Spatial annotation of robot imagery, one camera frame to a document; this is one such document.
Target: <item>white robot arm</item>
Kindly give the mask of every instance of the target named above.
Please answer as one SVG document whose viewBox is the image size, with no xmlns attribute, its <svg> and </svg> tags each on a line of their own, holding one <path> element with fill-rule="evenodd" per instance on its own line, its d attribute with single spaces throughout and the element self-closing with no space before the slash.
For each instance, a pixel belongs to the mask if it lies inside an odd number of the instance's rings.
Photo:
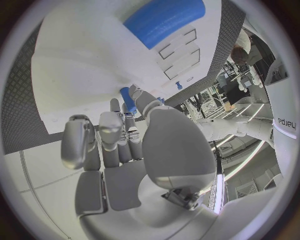
<svg viewBox="0 0 300 240">
<path fill-rule="evenodd" d="M 246 117 L 235 117 L 226 120 L 221 118 L 206 118 L 197 121 L 198 128 L 202 131 L 207 141 L 216 141 L 232 134 L 237 137 L 246 135 L 263 140 L 274 148 L 273 126 L 271 123 L 258 119 L 249 120 Z"/>
</svg>

